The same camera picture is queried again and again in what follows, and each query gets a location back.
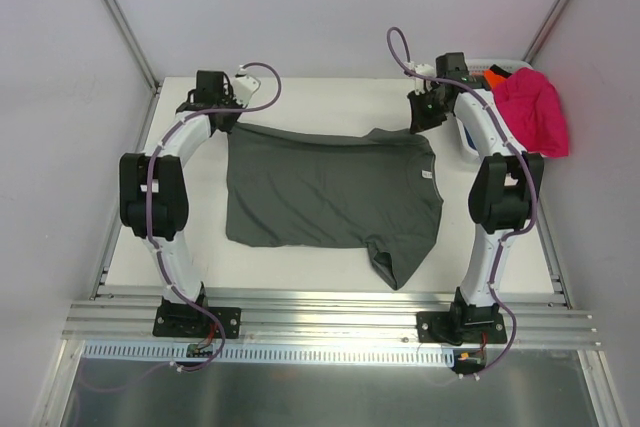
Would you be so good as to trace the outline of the white plastic laundry basket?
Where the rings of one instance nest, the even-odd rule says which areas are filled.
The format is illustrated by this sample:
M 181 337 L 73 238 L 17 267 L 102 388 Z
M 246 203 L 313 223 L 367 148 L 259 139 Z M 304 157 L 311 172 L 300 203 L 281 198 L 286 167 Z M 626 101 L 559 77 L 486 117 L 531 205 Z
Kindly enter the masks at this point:
M 452 112 L 464 126 L 479 159 L 500 154 L 518 165 L 526 148 L 500 115 L 488 82 L 482 75 L 471 73 L 464 62 L 456 65 L 450 76 L 462 84 L 454 87 L 457 96 Z

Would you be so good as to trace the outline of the right aluminium corner post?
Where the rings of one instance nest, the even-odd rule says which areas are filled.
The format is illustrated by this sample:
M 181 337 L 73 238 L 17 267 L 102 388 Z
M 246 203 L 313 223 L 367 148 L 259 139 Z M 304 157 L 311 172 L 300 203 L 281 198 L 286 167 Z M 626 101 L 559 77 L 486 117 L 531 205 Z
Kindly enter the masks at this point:
M 569 7 L 572 0 L 554 0 L 544 20 L 536 30 L 529 46 L 527 47 L 522 60 L 528 64 L 533 64 L 540 55 L 542 49 L 549 41 L 554 29 L 559 24 L 563 14 Z

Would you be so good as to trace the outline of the grey t shirt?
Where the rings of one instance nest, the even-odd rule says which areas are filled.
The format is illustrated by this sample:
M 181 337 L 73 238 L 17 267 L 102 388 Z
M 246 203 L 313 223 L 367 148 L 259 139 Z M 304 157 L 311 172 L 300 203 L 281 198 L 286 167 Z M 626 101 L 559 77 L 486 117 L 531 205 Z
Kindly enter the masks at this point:
M 437 243 L 435 166 L 429 141 L 407 130 L 352 137 L 239 124 L 228 137 L 226 235 L 251 247 L 362 248 L 399 290 Z

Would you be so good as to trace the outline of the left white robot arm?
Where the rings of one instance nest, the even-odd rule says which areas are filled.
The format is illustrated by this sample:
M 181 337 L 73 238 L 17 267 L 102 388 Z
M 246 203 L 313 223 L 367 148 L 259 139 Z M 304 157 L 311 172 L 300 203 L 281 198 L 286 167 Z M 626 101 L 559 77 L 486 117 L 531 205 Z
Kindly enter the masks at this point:
M 193 267 L 186 243 L 189 200 L 184 167 L 215 132 L 230 131 L 259 86 L 244 68 L 233 77 L 199 71 L 195 88 L 160 138 L 119 161 L 121 223 L 143 240 L 163 281 L 160 319 L 176 322 L 188 335 L 208 328 L 210 312 L 202 276 Z

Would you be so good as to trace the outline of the blue t shirt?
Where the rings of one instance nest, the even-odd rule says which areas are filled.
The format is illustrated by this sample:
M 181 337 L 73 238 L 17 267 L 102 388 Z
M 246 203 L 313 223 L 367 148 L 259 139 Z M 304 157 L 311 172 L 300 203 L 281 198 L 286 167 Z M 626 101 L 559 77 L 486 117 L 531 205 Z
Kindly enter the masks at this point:
M 474 144 L 474 142 L 473 142 L 468 130 L 466 129 L 466 127 L 464 128 L 464 133 L 465 133 L 466 143 L 467 143 L 468 148 L 470 150 L 472 150 L 472 151 L 477 152 L 475 144 Z

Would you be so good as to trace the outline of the aluminium corner post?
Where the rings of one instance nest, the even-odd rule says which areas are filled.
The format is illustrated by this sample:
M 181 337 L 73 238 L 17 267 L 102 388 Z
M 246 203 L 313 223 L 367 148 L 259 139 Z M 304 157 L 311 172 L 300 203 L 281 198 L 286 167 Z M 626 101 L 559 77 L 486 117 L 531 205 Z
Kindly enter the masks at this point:
M 111 21 L 116 27 L 125 47 L 132 57 L 137 70 L 141 74 L 144 83 L 153 94 L 156 94 L 160 88 L 160 81 L 154 74 L 150 62 L 147 59 L 126 14 L 118 0 L 101 0 Z
M 554 29 L 559 24 L 563 14 L 569 7 L 572 0 L 554 0 L 544 20 L 536 30 L 529 46 L 527 47 L 522 60 L 528 64 L 533 64 L 540 55 L 542 49 L 549 41 Z

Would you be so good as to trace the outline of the pink t shirt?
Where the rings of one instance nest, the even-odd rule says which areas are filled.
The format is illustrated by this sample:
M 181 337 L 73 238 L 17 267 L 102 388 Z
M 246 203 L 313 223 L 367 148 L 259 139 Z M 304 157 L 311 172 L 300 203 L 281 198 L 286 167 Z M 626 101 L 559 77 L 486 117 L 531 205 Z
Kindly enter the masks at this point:
M 520 68 L 493 85 L 492 93 L 506 125 L 528 152 L 548 158 L 569 155 L 569 129 L 561 100 L 544 74 Z

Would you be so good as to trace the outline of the orange t shirt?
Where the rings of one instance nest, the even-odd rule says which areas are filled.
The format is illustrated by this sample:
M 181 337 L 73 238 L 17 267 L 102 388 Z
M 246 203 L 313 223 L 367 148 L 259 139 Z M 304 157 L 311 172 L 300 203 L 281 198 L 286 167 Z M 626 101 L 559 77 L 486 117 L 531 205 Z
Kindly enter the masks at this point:
M 502 84 L 503 82 L 505 82 L 508 78 L 508 76 L 505 76 L 503 73 L 501 72 L 496 72 L 494 70 L 491 69 L 487 69 L 483 72 L 483 76 L 486 79 L 489 88 L 491 90 L 494 90 L 498 85 Z

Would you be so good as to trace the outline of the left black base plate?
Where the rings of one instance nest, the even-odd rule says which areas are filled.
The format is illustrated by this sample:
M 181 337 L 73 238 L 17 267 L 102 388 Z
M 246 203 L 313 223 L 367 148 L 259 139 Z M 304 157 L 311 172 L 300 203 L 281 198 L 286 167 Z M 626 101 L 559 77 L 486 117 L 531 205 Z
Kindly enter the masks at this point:
M 227 339 L 237 339 L 240 333 L 242 310 L 236 307 L 208 307 L 210 314 L 215 316 L 222 325 Z M 206 338 L 219 328 L 210 316 L 193 309 L 186 304 L 162 304 L 156 311 L 152 335 L 159 338 Z

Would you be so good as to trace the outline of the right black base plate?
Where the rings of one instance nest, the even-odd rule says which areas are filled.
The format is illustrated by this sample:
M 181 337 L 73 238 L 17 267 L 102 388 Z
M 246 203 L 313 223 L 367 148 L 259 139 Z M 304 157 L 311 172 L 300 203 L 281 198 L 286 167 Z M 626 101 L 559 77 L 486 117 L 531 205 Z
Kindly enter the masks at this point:
M 479 320 L 468 320 L 452 312 L 421 311 L 416 314 L 416 329 L 421 343 L 451 346 L 507 343 L 504 319 L 500 313 L 489 313 Z

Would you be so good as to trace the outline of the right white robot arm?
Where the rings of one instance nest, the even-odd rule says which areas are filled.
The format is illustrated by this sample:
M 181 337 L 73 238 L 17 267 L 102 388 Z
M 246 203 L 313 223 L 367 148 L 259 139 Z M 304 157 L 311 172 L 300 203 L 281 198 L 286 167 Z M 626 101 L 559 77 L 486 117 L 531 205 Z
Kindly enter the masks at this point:
M 415 80 L 407 96 L 411 133 L 436 128 L 454 116 L 481 160 L 468 197 L 475 237 L 467 272 L 448 310 L 418 313 L 419 340 L 504 344 L 501 277 L 516 237 L 535 226 L 544 159 L 511 133 L 488 82 L 470 72 L 463 53 L 443 54 L 434 67 L 406 62 L 405 69 Z

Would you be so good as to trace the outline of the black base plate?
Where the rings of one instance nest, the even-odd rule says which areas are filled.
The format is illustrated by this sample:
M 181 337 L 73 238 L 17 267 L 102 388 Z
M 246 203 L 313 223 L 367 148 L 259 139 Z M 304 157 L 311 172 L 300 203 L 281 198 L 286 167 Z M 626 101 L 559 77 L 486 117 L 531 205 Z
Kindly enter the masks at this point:
M 237 339 L 240 333 L 242 310 L 236 307 L 208 307 L 210 314 L 215 316 L 222 325 L 227 339 Z M 210 316 L 193 309 L 186 304 L 162 304 L 156 311 L 152 335 L 159 338 L 206 338 L 219 328 Z
M 452 312 L 421 311 L 416 314 L 416 329 L 421 343 L 451 346 L 507 343 L 504 319 L 500 313 L 489 313 L 479 320 L 468 320 Z

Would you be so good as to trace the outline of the left aluminium corner post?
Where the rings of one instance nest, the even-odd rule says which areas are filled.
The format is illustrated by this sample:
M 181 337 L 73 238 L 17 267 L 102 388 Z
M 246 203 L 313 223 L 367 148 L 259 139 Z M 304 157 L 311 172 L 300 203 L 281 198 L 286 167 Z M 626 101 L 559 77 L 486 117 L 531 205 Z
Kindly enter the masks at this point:
M 132 57 L 137 70 L 141 74 L 144 83 L 153 94 L 156 94 L 160 88 L 160 81 L 154 74 L 150 62 L 147 59 L 126 14 L 118 0 L 101 0 L 111 21 L 116 27 L 125 47 Z

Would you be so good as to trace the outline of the aluminium mounting rail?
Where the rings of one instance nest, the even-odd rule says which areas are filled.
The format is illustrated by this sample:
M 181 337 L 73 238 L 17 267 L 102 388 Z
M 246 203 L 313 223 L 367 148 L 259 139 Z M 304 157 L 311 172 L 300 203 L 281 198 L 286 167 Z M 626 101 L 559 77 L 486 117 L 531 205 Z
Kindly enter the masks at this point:
M 417 315 L 448 308 L 450 293 L 314 292 L 210 288 L 215 306 L 241 310 L 240 337 L 258 343 L 414 345 Z M 595 314 L 560 294 L 508 294 L 518 349 L 598 350 Z M 160 304 L 157 287 L 102 286 L 71 304 L 62 335 L 77 339 L 148 339 Z

